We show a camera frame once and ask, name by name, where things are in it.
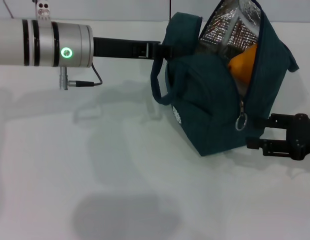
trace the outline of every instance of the white logo patch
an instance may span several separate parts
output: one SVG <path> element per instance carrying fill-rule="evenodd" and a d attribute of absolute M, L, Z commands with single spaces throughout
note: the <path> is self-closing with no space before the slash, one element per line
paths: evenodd
<path fill-rule="evenodd" d="M 179 112 L 176 110 L 176 108 L 174 106 L 173 106 L 173 113 L 175 115 L 175 118 L 176 118 L 177 122 L 179 124 L 182 124 L 181 116 L 180 116 Z"/>

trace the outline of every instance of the zipper pull ring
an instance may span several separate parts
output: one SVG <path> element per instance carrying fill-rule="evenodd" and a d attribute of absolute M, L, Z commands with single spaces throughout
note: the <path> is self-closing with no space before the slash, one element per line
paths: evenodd
<path fill-rule="evenodd" d="M 242 100 L 240 101 L 240 105 L 239 106 L 240 106 L 240 115 L 239 115 L 239 117 L 236 120 L 235 128 L 236 128 L 237 131 L 240 132 L 240 131 L 243 131 L 244 128 L 246 127 L 246 124 L 247 124 L 247 121 L 248 121 L 248 116 L 244 112 L 244 102 Z M 242 118 L 244 118 L 244 124 L 243 124 L 243 126 L 241 128 L 239 128 L 240 120 Z"/>

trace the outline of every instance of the dark teal bag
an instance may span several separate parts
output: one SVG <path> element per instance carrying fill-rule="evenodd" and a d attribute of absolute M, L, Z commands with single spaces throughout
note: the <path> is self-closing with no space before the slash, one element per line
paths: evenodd
<path fill-rule="evenodd" d="M 223 57 L 195 52 L 201 17 L 177 13 L 167 26 L 162 44 L 172 46 L 178 56 L 167 59 L 165 96 L 161 95 L 158 81 L 163 59 L 153 63 L 154 99 L 172 106 L 176 120 L 201 156 L 242 147 L 247 137 L 260 137 L 264 130 L 254 128 L 253 119 L 269 117 L 287 70 L 299 69 L 260 5 L 253 2 L 260 9 L 260 28 L 253 73 L 243 99 Z"/>

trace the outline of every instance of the green indicator light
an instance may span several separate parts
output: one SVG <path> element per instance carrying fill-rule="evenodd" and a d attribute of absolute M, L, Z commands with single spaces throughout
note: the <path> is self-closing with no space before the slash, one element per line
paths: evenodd
<path fill-rule="evenodd" d="M 64 47 L 60 51 L 60 54 L 62 55 L 63 58 L 69 59 L 73 55 L 73 52 L 69 47 Z"/>

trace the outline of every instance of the silver foil lining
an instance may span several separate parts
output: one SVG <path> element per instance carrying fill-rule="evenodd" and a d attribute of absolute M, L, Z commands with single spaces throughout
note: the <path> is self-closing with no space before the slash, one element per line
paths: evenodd
<path fill-rule="evenodd" d="M 218 53 L 227 59 L 258 42 L 261 10 L 251 0 L 225 0 L 204 28 L 197 53 Z"/>

